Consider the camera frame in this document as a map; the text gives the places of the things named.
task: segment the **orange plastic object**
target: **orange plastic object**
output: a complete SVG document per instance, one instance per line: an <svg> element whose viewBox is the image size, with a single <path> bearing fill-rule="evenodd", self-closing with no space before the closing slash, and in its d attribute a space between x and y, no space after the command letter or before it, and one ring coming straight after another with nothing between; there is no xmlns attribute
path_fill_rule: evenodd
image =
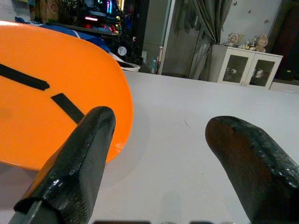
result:
<svg viewBox="0 0 299 224"><path fill-rule="evenodd" d="M100 105L113 109L107 161L116 157L133 123L118 63L92 43L45 28L0 21L0 34L0 64L50 85L41 91L0 76L0 162L40 170L66 141L76 123L51 99L59 93L84 114Z"/></svg>

